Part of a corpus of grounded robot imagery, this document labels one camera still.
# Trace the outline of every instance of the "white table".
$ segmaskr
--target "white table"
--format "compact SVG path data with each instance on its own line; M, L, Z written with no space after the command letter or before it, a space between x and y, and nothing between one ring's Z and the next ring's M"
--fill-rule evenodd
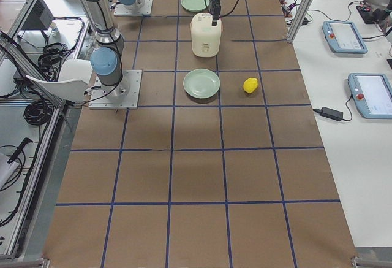
M356 0L313 0L310 9L345 20L347 4L352 1ZM363 23L355 4L350 8L349 21L362 37L382 34L376 26ZM384 73L392 83L392 69L386 62L391 44L381 37L366 41L369 51L365 55L337 55L322 32L322 23L329 19L309 13L314 20L300 27L293 45L312 107L330 107L349 118L345 107L350 96L349 73ZM353 120L348 123L316 116L347 223L356 247L392 247L392 120L362 118L353 100L349 107Z

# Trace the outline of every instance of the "white chair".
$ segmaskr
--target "white chair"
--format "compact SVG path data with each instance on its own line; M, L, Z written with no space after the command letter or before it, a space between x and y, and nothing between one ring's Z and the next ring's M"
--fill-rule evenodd
M26 78L59 98L82 102L92 74L90 61L70 59L60 70L58 81L43 81L27 75Z

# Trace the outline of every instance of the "green plate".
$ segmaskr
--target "green plate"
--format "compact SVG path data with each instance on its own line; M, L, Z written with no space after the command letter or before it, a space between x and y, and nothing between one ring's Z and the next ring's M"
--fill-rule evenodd
M196 69L184 78L185 91L194 98L210 98L218 92L221 81L217 74L207 69Z
M189 12L201 12L206 9L204 0L181 0L183 8Z

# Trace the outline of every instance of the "white plastic jug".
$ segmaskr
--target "white plastic jug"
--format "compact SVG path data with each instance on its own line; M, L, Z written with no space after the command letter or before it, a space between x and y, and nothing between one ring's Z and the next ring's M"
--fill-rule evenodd
M216 56L219 51L222 34L222 22L212 26L213 16L209 13L196 14L190 23L192 51L202 58Z

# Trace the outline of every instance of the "screen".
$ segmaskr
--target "screen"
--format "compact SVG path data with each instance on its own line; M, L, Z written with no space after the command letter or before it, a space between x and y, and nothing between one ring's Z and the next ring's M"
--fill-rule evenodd
M382 76L356 76L371 115L392 115L392 96Z
M335 34L337 44L341 49L362 49L362 45L358 41L356 33L350 24L331 23L330 26L332 32Z

